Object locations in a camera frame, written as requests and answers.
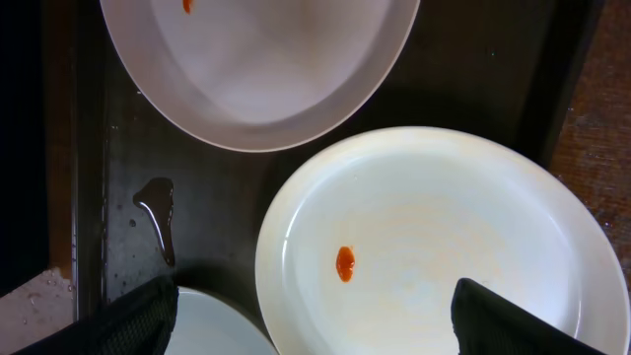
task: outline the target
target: round plate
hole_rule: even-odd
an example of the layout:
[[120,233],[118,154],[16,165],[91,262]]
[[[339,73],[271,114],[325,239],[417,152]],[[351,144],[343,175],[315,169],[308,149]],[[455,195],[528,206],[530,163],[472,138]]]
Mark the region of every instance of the round plate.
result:
[[262,152],[314,139],[363,104],[403,48],[419,0],[101,5],[125,68],[166,118],[207,143]]
[[267,338],[225,303],[179,287],[175,328],[166,354],[277,355]]
[[[355,256],[347,283],[342,247]],[[281,354],[457,354],[461,277],[626,354],[625,281],[590,212],[536,164],[468,134],[386,129],[320,152],[276,195],[256,249]]]

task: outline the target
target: white plate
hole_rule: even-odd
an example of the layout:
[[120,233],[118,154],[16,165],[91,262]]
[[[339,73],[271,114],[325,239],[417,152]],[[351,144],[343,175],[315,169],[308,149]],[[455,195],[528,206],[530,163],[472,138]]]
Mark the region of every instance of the white plate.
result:
[[[356,257],[348,283],[343,246]],[[256,249],[281,354],[457,354],[460,277],[626,354],[625,281],[590,212],[536,164],[468,134],[395,128],[320,152],[276,195]]]
[[277,355],[244,316],[207,294],[179,287],[175,328],[166,354]]
[[116,51],[172,123],[271,151],[350,116],[402,49],[419,0],[101,0]]

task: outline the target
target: wooden table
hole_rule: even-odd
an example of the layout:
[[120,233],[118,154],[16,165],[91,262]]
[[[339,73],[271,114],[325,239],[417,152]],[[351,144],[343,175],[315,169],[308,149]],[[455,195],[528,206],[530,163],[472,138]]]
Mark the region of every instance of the wooden table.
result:
[[600,223],[631,285],[631,2],[607,0],[550,171]]

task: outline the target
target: orange sauce spot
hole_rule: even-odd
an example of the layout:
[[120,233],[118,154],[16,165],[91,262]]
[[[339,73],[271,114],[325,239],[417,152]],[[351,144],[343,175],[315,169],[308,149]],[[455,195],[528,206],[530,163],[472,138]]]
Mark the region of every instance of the orange sauce spot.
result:
[[353,250],[349,247],[342,247],[337,253],[337,261],[335,262],[337,267],[337,274],[339,278],[348,282],[353,277],[353,266],[355,266],[355,255]]
[[193,5],[193,0],[183,0],[184,2],[184,11],[186,14],[190,14],[190,8]]

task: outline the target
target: black tray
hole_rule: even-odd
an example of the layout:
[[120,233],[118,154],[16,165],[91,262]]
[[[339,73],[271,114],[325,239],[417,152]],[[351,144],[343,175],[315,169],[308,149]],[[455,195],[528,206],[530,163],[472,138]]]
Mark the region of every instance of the black tray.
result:
[[[423,0],[412,33],[375,94],[314,142],[235,153],[174,127],[121,65],[96,0],[78,2],[74,226],[77,318],[161,274],[260,317],[258,229],[305,160],[348,136],[430,125],[473,133],[546,166],[585,59],[601,0]],[[175,184],[175,268],[132,203],[151,178]]]

